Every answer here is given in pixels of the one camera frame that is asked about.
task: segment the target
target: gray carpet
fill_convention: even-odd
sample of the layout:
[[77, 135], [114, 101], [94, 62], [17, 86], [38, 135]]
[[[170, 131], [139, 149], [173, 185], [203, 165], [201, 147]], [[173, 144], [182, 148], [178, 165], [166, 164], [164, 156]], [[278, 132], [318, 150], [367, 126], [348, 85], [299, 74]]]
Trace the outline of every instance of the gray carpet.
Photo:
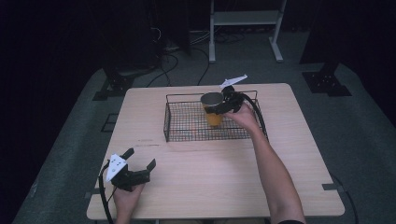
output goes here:
[[[321, 64], [299, 64], [308, 33], [282, 32], [278, 44], [284, 57], [277, 63], [268, 43], [269, 34], [250, 34], [240, 42], [217, 44], [217, 61], [210, 64], [201, 85], [217, 85], [224, 78], [248, 79], [242, 83], [288, 83], [329, 171], [338, 177], [356, 205], [360, 223], [394, 223], [396, 220], [396, 132], [390, 121], [361, 85], [359, 77], [340, 65], [335, 74], [352, 96], [329, 97], [311, 93], [302, 72], [318, 71]], [[208, 51], [207, 43], [194, 48]], [[150, 87], [194, 86], [207, 67], [198, 49], [191, 56], [173, 53], [175, 69]], [[163, 57], [163, 69], [175, 65]], [[139, 77], [134, 88], [146, 87], [163, 71]], [[106, 80], [103, 70], [92, 74], [59, 134], [14, 223], [94, 223], [86, 217], [96, 177], [111, 133], [101, 132], [108, 114], [118, 113], [122, 97], [106, 101], [92, 98]], [[345, 192], [340, 192], [346, 212], [340, 217], [309, 217], [308, 223], [355, 223], [355, 213]]]

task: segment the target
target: human arm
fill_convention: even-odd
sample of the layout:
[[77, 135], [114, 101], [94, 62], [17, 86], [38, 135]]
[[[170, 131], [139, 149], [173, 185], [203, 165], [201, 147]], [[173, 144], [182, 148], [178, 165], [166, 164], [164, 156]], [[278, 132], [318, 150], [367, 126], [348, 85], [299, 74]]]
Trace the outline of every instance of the human arm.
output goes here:
[[237, 113], [229, 112], [224, 116], [245, 128], [252, 139], [272, 223], [284, 220], [298, 220], [305, 223], [300, 197], [290, 174], [267, 141], [248, 105], [242, 104]]
[[129, 224], [132, 217], [132, 212], [137, 206], [140, 194], [142, 193], [145, 184], [133, 187], [133, 191], [126, 191], [123, 189], [116, 189], [114, 192], [114, 203], [117, 209], [116, 224]]

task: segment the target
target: wooden table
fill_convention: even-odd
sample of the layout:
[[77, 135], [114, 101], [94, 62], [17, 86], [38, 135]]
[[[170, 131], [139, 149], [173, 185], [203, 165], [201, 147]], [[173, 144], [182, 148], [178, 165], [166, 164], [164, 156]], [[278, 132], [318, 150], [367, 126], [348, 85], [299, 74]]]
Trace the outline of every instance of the wooden table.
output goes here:
[[[345, 207], [336, 190], [324, 190], [332, 179], [304, 115], [288, 84], [234, 85], [257, 91], [269, 140], [285, 163], [300, 194], [306, 216], [341, 216]], [[220, 91], [219, 86], [130, 89], [104, 159], [129, 147], [129, 169], [151, 172], [133, 218], [269, 217], [250, 139], [166, 142], [163, 125], [166, 94]], [[105, 182], [106, 196], [111, 184]], [[114, 203], [110, 212], [116, 217]], [[106, 219], [99, 194], [88, 207], [90, 219]]]

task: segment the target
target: wire basket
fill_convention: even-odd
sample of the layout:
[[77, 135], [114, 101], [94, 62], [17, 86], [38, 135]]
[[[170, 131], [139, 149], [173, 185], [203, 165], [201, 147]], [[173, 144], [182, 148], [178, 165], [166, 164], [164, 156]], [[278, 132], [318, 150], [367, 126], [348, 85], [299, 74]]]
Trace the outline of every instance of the wire basket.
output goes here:
[[[260, 108], [256, 91], [244, 91], [244, 94], [253, 95], [253, 97], [249, 97]], [[166, 95], [165, 121], [163, 125], [166, 142], [244, 139], [250, 137], [245, 129], [228, 118], [223, 118], [219, 126], [209, 126], [200, 101], [202, 95], [204, 94]]]

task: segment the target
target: orange cup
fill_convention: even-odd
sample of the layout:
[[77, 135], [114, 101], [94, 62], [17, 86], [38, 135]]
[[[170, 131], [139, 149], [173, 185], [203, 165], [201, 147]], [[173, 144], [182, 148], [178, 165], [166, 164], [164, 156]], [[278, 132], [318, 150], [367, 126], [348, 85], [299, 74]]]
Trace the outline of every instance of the orange cup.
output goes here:
[[[203, 108], [215, 107], [223, 102], [223, 95], [220, 92], [208, 92], [201, 97]], [[218, 126], [221, 124], [223, 116], [215, 113], [207, 113], [205, 111], [207, 123], [210, 126]]]

